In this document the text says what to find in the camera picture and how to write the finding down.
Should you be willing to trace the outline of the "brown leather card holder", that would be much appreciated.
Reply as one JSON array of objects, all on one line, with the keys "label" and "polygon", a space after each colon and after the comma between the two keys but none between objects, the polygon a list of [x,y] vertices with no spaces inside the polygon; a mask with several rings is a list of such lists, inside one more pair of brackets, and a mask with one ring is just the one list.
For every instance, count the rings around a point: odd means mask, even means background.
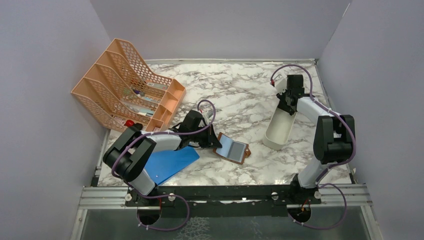
[{"label": "brown leather card holder", "polygon": [[242,165],[252,153],[247,143],[233,140],[222,132],[219,133],[217,139],[221,147],[214,148],[213,153],[229,162]]}]

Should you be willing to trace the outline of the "black credit card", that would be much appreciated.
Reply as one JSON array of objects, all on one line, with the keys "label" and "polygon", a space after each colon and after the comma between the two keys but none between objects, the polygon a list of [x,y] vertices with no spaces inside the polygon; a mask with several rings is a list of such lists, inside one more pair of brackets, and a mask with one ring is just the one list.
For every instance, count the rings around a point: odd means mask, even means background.
[{"label": "black credit card", "polygon": [[246,147],[247,145],[245,143],[234,141],[230,147],[227,158],[235,163],[242,164]]}]

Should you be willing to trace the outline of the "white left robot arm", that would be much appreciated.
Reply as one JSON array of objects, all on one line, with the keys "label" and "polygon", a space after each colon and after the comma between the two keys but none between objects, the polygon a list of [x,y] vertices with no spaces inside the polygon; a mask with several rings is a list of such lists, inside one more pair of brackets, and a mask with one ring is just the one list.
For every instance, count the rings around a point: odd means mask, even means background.
[{"label": "white left robot arm", "polygon": [[184,120],[163,132],[142,131],[136,123],[118,137],[102,157],[102,162],[112,169],[117,178],[138,191],[144,205],[157,200],[157,184],[145,166],[153,153],[179,151],[196,143],[200,148],[221,148],[213,125],[198,110],[190,110]]}]

